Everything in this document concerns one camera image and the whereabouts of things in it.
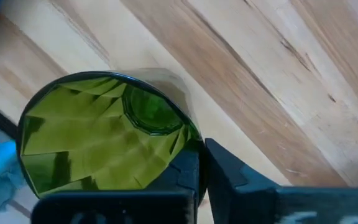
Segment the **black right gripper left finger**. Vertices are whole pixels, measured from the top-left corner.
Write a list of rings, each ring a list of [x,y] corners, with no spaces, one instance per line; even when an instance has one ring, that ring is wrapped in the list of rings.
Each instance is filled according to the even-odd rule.
[[[205,155],[203,141],[188,141],[143,190],[54,193],[37,203],[31,224],[197,224]]]

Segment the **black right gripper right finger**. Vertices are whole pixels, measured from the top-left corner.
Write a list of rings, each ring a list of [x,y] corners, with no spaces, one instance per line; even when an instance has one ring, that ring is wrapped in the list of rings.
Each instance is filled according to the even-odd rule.
[[[215,140],[205,143],[215,224],[358,224],[358,187],[281,186]]]

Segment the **green faceted glass cup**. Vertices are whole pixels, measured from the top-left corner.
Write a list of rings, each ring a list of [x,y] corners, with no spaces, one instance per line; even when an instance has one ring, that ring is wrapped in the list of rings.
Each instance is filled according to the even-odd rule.
[[[39,90],[18,124],[17,153],[37,197],[64,190],[206,192],[191,93],[166,68],[88,71]]]

